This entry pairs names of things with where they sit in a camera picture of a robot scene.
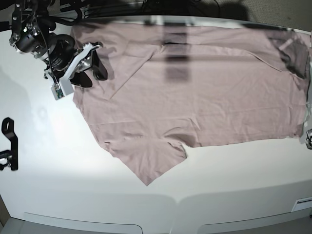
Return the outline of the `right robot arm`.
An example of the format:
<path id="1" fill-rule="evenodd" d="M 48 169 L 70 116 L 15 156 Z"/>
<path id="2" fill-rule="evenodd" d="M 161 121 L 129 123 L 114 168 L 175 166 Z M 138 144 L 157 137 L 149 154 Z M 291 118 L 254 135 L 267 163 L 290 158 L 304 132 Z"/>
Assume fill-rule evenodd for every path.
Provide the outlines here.
<path id="1" fill-rule="evenodd" d="M 12 13 L 10 45 L 20 54 L 30 53 L 47 67 L 44 78 L 52 83 L 56 100 L 73 93 L 74 86 L 92 87 L 86 74 L 91 70 L 95 79 L 107 80 L 108 72 L 100 61 L 97 49 L 100 42 L 88 42 L 81 48 L 68 34 L 55 34 L 56 25 L 73 26 L 82 19 L 82 1 L 69 1 L 77 17 L 72 21 L 49 15 L 49 0 L 17 0 Z"/>

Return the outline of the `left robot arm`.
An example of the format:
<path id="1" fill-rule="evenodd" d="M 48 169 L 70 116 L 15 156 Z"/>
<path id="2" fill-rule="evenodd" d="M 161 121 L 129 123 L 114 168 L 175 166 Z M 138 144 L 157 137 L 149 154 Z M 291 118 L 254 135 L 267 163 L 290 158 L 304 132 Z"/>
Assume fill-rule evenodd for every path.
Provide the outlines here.
<path id="1" fill-rule="evenodd" d="M 309 150 L 312 150 L 312 129 L 309 129 L 306 132 L 306 135 L 307 135 L 305 140 L 306 146 Z"/>

